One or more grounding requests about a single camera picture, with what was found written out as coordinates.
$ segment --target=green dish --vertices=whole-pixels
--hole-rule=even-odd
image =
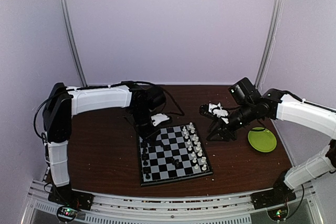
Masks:
[[[262,127],[255,127],[254,130],[262,130]],[[277,139],[268,129],[264,131],[250,131],[248,133],[250,145],[260,152],[271,152],[277,147]]]

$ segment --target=wooden table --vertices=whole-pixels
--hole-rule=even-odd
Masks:
[[[140,187],[137,136],[122,117],[124,109],[90,111],[73,118],[68,145],[69,174],[74,189],[126,196],[185,197],[222,195],[269,188],[279,174],[290,168],[286,151],[270,120],[265,121],[278,139],[268,154],[248,143],[248,130],[237,131],[238,140],[207,142],[211,121],[198,113],[204,103],[236,106],[227,86],[165,86],[185,111],[173,116],[172,125],[194,122],[212,164],[211,176],[159,186]],[[165,112],[177,111],[168,101]],[[258,126],[257,122],[247,127]]]

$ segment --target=black and white chessboard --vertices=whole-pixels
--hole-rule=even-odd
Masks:
[[[150,146],[138,137],[141,186],[170,183],[213,173],[194,124],[167,127],[160,131],[155,146]]]

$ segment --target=black pawn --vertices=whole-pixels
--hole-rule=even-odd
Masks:
[[[173,161],[173,165],[175,165],[175,168],[178,168],[179,165],[180,165],[180,161],[179,161],[178,159],[175,159],[175,160]]]

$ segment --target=light purple wall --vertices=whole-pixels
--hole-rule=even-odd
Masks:
[[[275,41],[263,92],[286,89],[336,108],[336,0],[285,0]],[[276,124],[296,164],[330,141],[300,125]],[[335,179],[335,175],[327,174],[314,181],[329,224],[336,219]]]
[[[255,79],[274,0],[68,0],[88,83]]]
[[[32,179],[46,169],[34,112],[56,82],[80,82],[59,0],[0,0],[0,31],[0,223],[18,223]]]

